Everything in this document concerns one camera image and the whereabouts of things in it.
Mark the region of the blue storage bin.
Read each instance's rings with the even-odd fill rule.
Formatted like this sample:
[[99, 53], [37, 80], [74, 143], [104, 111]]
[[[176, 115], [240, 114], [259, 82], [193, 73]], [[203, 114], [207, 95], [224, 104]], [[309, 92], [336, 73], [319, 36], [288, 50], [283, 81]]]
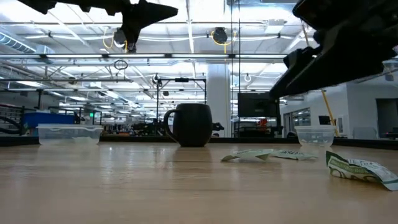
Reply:
[[26, 113], [22, 119], [25, 129], [35, 129], [39, 124], [73, 124], [74, 116], [52, 113]]

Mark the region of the black ceramic mug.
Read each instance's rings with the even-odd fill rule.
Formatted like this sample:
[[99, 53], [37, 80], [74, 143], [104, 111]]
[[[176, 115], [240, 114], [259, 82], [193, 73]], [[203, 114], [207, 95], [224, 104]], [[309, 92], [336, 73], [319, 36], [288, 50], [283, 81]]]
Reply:
[[165, 132], [182, 147], [203, 147], [212, 135], [211, 109], [206, 104], [182, 103], [164, 114]]

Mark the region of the clear rectangular plastic container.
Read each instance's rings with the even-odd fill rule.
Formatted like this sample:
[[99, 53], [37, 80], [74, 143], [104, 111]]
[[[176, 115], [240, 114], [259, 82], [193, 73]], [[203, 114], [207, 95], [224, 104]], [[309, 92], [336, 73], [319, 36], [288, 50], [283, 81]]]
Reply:
[[39, 143], [45, 146], [95, 145], [100, 141], [103, 127], [85, 124], [39, 124], [37, 132]]

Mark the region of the yellow diagonal pole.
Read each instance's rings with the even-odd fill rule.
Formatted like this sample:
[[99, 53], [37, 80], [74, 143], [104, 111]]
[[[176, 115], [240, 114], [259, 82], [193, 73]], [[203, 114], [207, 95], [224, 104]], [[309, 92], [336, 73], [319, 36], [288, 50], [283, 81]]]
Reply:
[[[307, 34], [308, 25], [306, 25], [304, 23], [304, 21], [301, 21], [301, 25], [302, 25], [302, 31], [303, 31], [303, 34], [304, 34], [305, 42], [306, 42], [307, 46], [310, 47], [310, 43], [309, 43], [309, 40], [308, 40], [308, 34]], [[333, 113], [331, 112], [330, 105], [328, 103], [328, 100], [327, 100], [327, 97], [326, 97], [326, 94], [325, 94], [325, 90], [321, 89], [321, 93], [322, 93], [323, 100], [325, 102], [326, 108], [328, 110], [328, 114], [329, 114], [329, 117], [330, 117], [330, 122], [331, 122], [331, 124], [333, 126], [336, 126], [335, 119], [333, 117]]]

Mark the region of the grey door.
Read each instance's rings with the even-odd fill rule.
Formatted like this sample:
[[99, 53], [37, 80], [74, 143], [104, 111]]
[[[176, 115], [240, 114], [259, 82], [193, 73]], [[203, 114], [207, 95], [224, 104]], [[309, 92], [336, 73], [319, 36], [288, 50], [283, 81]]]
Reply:
[[377, 99], [376, 105], [379, 137], [398, 139], [398, 99]]

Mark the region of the white building pillar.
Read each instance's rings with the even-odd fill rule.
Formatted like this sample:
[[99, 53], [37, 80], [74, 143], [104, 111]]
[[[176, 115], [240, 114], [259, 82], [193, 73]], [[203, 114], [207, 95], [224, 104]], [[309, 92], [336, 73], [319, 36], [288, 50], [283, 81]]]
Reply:
[[209, 64], [206, 76], [206, 103], [211, 108], [212, 120], [224, 127], [220, 137], [231, 137], [230, 73], [227, 64]]

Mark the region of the long horizontal light bar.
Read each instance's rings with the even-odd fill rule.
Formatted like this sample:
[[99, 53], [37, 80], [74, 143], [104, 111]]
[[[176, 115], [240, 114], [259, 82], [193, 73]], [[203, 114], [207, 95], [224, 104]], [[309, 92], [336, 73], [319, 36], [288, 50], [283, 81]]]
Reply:
[[49, 59], [49, 58], [267, 58], [283, 59], [286, 54], [0, 54], [1, 59], [26, 58], [26, 59]]

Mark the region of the black monitor screen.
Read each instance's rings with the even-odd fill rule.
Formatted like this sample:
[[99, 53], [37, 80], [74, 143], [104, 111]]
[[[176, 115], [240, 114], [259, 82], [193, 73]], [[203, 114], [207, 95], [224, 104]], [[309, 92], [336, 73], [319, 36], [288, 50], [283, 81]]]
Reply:
[[238, 93], [238, 116], [278, 118], [279, 99], [270, 97], [268, 93]]

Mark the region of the green white paper packet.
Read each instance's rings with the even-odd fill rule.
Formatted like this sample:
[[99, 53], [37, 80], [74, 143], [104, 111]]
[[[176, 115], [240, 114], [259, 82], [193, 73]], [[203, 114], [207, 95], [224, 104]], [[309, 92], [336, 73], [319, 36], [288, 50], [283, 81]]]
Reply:
[[271, 155], [274, 157], [284, 158], [284, 159], [293, 159], [298, 161], [310, 160], [310, 159], [318, 159], [318, 156], [314, 156], [313, 154], [302, 153], [298, 151], [290, 151], [290, 150], [276, 150], [272, 151]]
[[265, 161], [270, 154], [274, 152], [273, 149], [264, 149], [264, 150], [246, 150], [246, 151], [239, 151], [233, 154], [224, 156], [221, 161], [226, 162], [233, 159], [247, 159], [247, 158], [257, 158], [260, 160]]

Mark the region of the thin black vertical pole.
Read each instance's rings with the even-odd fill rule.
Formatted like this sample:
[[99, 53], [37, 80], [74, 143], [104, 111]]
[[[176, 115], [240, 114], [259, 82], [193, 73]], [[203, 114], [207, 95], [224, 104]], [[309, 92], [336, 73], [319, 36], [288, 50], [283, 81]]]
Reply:
[[240, 2], [241, 0], [238, 0], [238, 53], [239, 53], [239, 59], [238, 59], [238, 123], [237, 123], [237, 137], [240, 137], [240, 117], [239, 117], [239, 95], [241, 92], [241, 13], [240, 13]]
[[[233, 25], [233, 2], [234, 0], [229, 0], [229, 7], [230, 7], [230, 16], [231, 16], [231, 45], [230, 45], [230, 53], [234, 53], [234, 25]], [[229, 109], [230, 109], [230, 116], [229, 116], [229, 121], [230, 121], [230, 137], [233, 137], [233, 87], [231, 88], [231, 85], [233, 84], [233, 59], [230, 62], [231, 68], [229, 70]]]

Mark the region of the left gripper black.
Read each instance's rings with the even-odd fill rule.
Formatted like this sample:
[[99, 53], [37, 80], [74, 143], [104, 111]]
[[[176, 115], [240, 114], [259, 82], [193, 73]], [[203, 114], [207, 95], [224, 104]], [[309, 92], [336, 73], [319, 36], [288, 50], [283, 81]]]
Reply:
[[[19, 2], [31, 7], [32, 9], [47, 14], [57, 3], [72, 4], [79, 6], [83, 12], [90, 12], [91, 8], [104, 9], [108, 15], [114, 16], [125, 8], [125, 0], [18, 0]], [[139, 0], [134, 6], [133, 16], [123, 14], [121, 30], [124, 32], [126, 40], [135, 44], [139, 38], [141, 29], [171, 18], [178, 14], [178, 9], [172, 6], [155, 4], [146, 0]]]

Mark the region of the black metal frame rig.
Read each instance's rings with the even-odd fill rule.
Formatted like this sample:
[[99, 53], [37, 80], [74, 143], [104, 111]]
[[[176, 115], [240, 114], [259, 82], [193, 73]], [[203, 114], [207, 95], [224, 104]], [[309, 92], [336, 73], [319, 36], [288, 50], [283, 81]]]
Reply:
[[198, 98], [167, 98], [165, 103], [174, 106], [174, 109], [177, 108], [178, 105], [205, 105], [207, 103], [207, 84], [206, 78], [186, 78], [186, 77], [179, 77], [179, 78], [158, 78], [156, 81], [156, 120], [159, 122], [159, 101], [160, 101], [160, 93], [161, 92], [174, 92], [174, 93], [182, 93], [189, 91], [189, 89], [185, 88], [178, 88], [178, 89], [167, 89], [165, 88], [170, 82], [174, 83], [189, 83], [193, 82], [196, 84], [199, 89], [203, 92], [204, 97], [202, 99]]

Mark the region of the clear round plastic cup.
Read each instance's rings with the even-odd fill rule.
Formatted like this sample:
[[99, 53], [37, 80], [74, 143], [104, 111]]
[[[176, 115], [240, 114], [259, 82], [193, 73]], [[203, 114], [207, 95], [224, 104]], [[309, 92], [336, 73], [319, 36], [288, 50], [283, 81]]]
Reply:
[[333, 144], [336, 128], [332, 125], [296, 126], [295, 130], [302, 146], [329, 147]]

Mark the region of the large green white packet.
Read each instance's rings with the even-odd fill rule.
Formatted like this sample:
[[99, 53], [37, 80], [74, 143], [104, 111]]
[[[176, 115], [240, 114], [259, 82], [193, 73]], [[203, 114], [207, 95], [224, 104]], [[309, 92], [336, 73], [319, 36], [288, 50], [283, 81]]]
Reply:
[[377, 162], [345, 159], [334, 152], [326, 151], [326, 166], [334, 177], [377, 182], [390, 191], [398, 191], [398, 175]]

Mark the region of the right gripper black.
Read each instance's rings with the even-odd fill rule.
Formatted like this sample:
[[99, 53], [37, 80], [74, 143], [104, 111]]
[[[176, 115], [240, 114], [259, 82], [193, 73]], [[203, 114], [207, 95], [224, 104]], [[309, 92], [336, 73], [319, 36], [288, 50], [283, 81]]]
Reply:
[[274, 98], [381, 73], [383, 61], [398, 55], [398, 0], [299, 0], [292, 12], [315, 29], [319, 47], [284, 57]]

